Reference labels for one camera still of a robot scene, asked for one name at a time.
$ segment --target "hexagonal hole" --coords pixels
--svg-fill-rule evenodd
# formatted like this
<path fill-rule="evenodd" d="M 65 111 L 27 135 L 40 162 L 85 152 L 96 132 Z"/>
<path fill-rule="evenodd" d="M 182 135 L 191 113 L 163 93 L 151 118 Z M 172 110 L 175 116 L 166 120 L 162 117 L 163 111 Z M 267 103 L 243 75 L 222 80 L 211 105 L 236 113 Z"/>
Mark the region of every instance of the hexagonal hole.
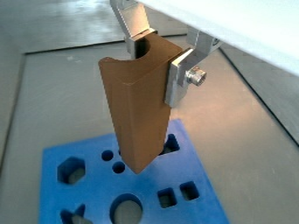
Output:
<path fill-rule="evenodd" d="M 73 185 L 84 176 L 84 160 L 76 157 L 69 157 L 57 168 L 57 180 L 67 185 Z"/>

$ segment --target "screw head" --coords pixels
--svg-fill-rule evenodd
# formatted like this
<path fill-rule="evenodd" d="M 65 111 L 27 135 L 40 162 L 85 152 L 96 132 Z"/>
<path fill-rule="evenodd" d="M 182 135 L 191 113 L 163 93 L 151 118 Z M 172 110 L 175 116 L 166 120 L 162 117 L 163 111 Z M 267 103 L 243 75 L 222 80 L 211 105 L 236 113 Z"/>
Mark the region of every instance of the screw head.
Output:
<path fill-rule="evenodd" d="M 195 86 L 199 86 L 207 78 L 207 73 L 200 70 L 198 66 L 195 66 L 187 73 L 187 81 L 194 84 Z"/>

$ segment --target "small rectangular hole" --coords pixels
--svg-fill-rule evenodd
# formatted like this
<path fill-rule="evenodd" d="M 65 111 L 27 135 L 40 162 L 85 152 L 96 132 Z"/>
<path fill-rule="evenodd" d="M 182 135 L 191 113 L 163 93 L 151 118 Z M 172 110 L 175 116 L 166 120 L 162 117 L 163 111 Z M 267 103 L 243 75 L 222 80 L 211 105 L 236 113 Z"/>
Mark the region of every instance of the small rectangular hole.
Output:
<path fill-rule="evenodd" d="M 162 156 L 163 154 L 171 153 L 174 151 L 178 151 L 179 149 L 180 149 L 180 146 L 178 144 L 175 135 L 170 134 L 167 138 L 167 142 L 163 146 L 163 152 L 159 154 L 159 156 Z"/>
<path fill-rule="evenodd" d="M 167 188 L 158 192 L 158 198 L 162 208 L 172 207 L 176 205 L 176 199 L 174 196 L 174 189 Z"/>
<path fill-rule="evenodd" d="M 186 200 L 195 200 L 200 197 L 196 185 L 194 182 L 187 182 L 180 185 L 182 189 L 182 196 L 184 197 Z"/>

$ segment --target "square hole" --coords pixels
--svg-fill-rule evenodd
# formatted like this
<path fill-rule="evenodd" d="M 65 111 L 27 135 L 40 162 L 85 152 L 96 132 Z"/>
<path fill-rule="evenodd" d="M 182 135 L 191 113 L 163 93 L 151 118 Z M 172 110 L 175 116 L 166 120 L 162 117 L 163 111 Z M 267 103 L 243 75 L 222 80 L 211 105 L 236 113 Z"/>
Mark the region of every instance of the square hole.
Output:
<path fill-rule="evenodd" d="M 174 195 L 174 189 L 167 188 L 158 192 L 158 198 L 162 208 L 172 207 L 176 205 L 176 199 Z"/>
<path fill-rule="evenodd" d="M 195 200 L 200 197 L 196 185 L 194 182 L 187 182 L 180 185 L 182 189 L 182 196 L 184 197 L 186 200 Z"/>

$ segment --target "blue shape sorter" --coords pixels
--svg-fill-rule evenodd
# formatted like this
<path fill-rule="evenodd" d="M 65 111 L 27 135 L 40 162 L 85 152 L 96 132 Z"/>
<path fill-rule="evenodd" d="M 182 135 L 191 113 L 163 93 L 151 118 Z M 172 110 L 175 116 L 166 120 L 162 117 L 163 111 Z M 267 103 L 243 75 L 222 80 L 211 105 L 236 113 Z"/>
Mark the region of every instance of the blue shape sorter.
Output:
<path fill-rule="evenodd" d="M 142 224 L 230 223 L 180 120 L 167 133 L 162 155 L 139 174 L 121 161 L 115 134 L 45 149 L 40 223 L 71 224 L 73 215 L 113 223 L 124 200 L 142 207 Z"/>

